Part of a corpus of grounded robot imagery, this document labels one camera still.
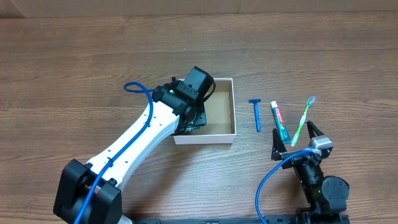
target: wood grain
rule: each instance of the wood grain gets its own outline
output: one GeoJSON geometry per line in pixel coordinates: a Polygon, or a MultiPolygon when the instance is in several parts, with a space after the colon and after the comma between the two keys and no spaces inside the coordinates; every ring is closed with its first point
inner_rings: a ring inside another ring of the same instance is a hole
{"type": "MultiPolygon", "coordinates": [[[[87,161],[142,113],[129,81],[155,87],[197,65],[234,78],[232,145],[161,142],[123,193],[131,217],[256,217],[276,100],[293,136],[305,101],[335,143],[326,175],[351,186],[352,223],[398,223],[398,12],[0,20],[0,223],[63,223],[60,173],[87,161]],[[261,98],[257,133],[250,98],[261,98]]],[[[308,144],[305,132],[300,149],[308,144]]],[[[264,186],[264,214],[306,200],[293,170],[264,186]]]]}

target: blue cable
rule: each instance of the blue cable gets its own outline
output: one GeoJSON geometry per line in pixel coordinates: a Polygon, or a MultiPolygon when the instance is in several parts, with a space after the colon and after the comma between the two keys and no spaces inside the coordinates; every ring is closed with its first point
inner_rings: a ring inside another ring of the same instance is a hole
{"type": "Polygon", "coordinates": [[[142,90],[130,90],[130,89],[128,89],[127,87],[129,87],[129,86],[131,86],[131,85],[136,85],[136,82],[129,82],[129,83],[126,83],[126,84],[124,84],[124,91],[128,91],[128,92],[130,92],[130,93],[145,93],[145,90],[144,89],[142,89],[142,90]]]}
{"type": "Polygon", "coordinates": [[[261,221],[263,222],[263,224],[268,224],[267,221],[264,219],[264,217],[261,215],[260,209],[259,209],[259,196],[260,196],[260,191],[262,186],[264,185],[264,183],[267,181],[267,179],[274,174],[274,172],[276,172],[277,169],[279,169],[281,166],[283,166],[286,162],[290,161],[291,159],[298,157],[298,156],[307,156],[309,154],[311,154],[311,150],[308,149],[303,149],[299,152],[296,152],[295,154],[292,154],[291,156],[289,156],[288,158],[284,159],[282,162],[280,162],[277,166],[275,166],[275,168],[273,168],[261,181],[259,188],[257,189],[257,193],[256,193],[256,210],[257,210],[257,214],[259,215],[261,221]]]}
{"type": "Polygon", "coordinates": [[[76,219],[75,219],[75,222],[73,222],[73,224],[79,224],[79,222],[80,222],[81,218],[83,217],[83,214],[84,214],[84,212],[85,212],[85,210],[86,210],[88,204],[90,203],[90,200],[91,200],[91,198],[92,198],[92,196],[93,196],[93,194],[94,194],[94,190],[95,190],[95,188],[97,187],[97,185],[98,185],[98,183],[100,182],[100,180],[102,179],[102,176],[104,175],[104,173],[106,172],[106,170],[107,170],[109,167],[111,167],[111,166],[113,165],[113,162],[114,162],[116,159],[118,159],[118,157],[119,157],[122,153],[124,153],[124,151],[125,151],[125,150],[126,150],[126,149],[127,149],[127,148],[128,148],[128,147],[129,147],[129,146],[130,146],[142,133],[143,133],[143,132],[144,132],[144,131],[145,131],[145,129],[149,126],[150,120],[152,119],[152,115],[153,115],[153,113],[154,113],[154,103],[152,102],[152,97],[150,96],[150,93],[149,93],[151,90],[147,90],[147,88],[145,88],[143,85],[141,85],[141,84],[138,83],[138,82],[129,82],[129,83],[126,83],[126,84],[124,85],[124,89],[125,89],[126,91],[128,91],[128,92],[133,92],[133,93],[145,93],[145,94],[147,95],[147,97],[148,97],[148,102],[149,102],[149,115],[148,115],[148,119],[147,119],[147,121],[145,122],[144,126],[137,132],[137,134],[136,134],[134,137],[132,137],[132,139],[131,139],[129,142],[127,142],[127,144],[126,144],[125,146],[123,146],[123,148],[120,149],[119,152],[118,152],[116,155],[114,155],[114,157],[112,157],[112,159],[110,159],[110,160],[105,164],[105,166],[101,169],[101,172],[99,172],[99,174],[97,175],[96,179],[94,180],[93,185],[91,186],[91,189],[90,189],[90,191],[88,192],[87,197],[86,197],[86,199],[85,199],[83,205],[81,206],[80,211],[79,211],[79,213],[78,213],[78,215],[77,215],[77,217],[76,217],[76,219]],[[136,85],[136,86],[138,86],[139,88],[141,88],[142,90],[128,90],[127,87],[130,86],[130,85],[136,85]]]}

